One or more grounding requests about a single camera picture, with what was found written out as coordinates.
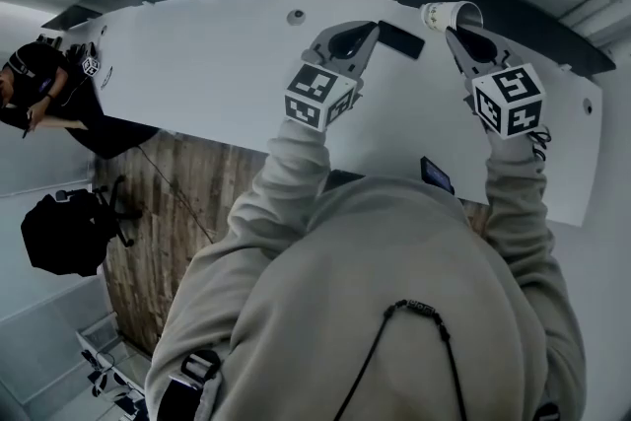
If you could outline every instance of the paper cup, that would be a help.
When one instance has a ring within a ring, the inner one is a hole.
[[[460,25],[482,28],[482,12],[472,2],[434,2],[421,6],[421,20],[433,31],[456,30]]]

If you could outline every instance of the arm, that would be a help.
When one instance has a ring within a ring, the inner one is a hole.
[[[52,86],[50,87],[50,90],[48,91],[46,96],[38,103],[33,104],[31,107],[29,107],[31,130],[35,130],[35,128],[39,124],[41,124],[46,115],[46,110],[48,109],[48,106],[53,101],[53,99],[56,99],[57,96],[61,93],[67,82],[68,73],[61,67],[57,67],[57,70],[55,71],[55,80],[52,83]]]
[[[83,121],[62,119],[56,116],[44,116],[39,126],[45,126],[47,128],[75,128],[78,130],[88,129],[88,127],[83,124]]]
[[[551,255],[554,241],[541,202],[543,162],[532,154],[526,136],[502,141],[490,133],[489,139],[486,240],[508,263],[545,331],[546,396],[558,405],[561,419],[578,420],[585,408],[585,351],[559,264]]]
[[[195,255],[179,285],[147,376],[151,419],[169,374],[188,354],[231,338],[260,274],[306,231],[329,172],[324,134],[286,120],[269,152],[251,190],[230,212],[226,238]]]

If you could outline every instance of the wooden floor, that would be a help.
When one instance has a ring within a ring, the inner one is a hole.
[[[160,132],[142,149],[175,188],[139,149],[97,161],[95,184],[112,185],[119,175],[126,175],[120,200],[144,212],[141,220],[124,225],[134,246],[110,242],[105,278],[120,330],[151,354],[188,263],[210,242],[182,199],[190,203],[210,239],[219,241],[227,232],[233,203],[249,187],[266,155],[167,132]],[[463,204],[472,228],[482,234],[487,208]]]

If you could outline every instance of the marker cube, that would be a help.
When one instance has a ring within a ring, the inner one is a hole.
[[[86,74],[86,76],[91,76],[91,77],[97,74],[97,72],[99,72],[99,69],[101,68],[101,64],[99,63],[99,60],[97,60],[93,56],[88,56],[83,61],[81,66],[83,67],[83,71]]]
[[[475,112],[503,139],[539,126],[545,90],[531,64],[480,76],[471,83]]]
[[[285,90],[285,115],[323,132],[353,104],[357,81],[328,69],[301,62]]]

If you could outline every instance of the smartphone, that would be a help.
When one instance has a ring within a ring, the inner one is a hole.
[[[379,42],[413,60],[418,60],[425,45],[425,40],[421,37],[384,21],[379,22]]]
[[[428,184],[442,188],[452,195],[456,194],[450,177],[427,157],[421,158],[421,178]]]

